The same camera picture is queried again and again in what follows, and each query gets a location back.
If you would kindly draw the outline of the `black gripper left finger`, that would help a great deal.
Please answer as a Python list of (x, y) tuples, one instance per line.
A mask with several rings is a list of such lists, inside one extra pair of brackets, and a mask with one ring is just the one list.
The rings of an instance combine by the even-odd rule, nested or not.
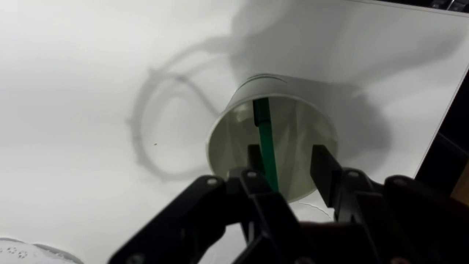
[(240, 225), (246, 240), (233, 264), (314, 264), (299, 221), (262, 169), (259, 147), (249, 146), (248, 166), (230, 171), (227, 181), (196, 178), (107, 264), (198, 264), (232, 225)]

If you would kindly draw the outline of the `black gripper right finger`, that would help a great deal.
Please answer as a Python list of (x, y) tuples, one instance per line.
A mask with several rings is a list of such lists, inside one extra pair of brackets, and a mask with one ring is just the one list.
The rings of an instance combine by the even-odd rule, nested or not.
[(331, 264), (469, 264), (469, 209), (407, 177), (378, 184), (315, 146), (311, 178), (328, 224), (309, 238)]

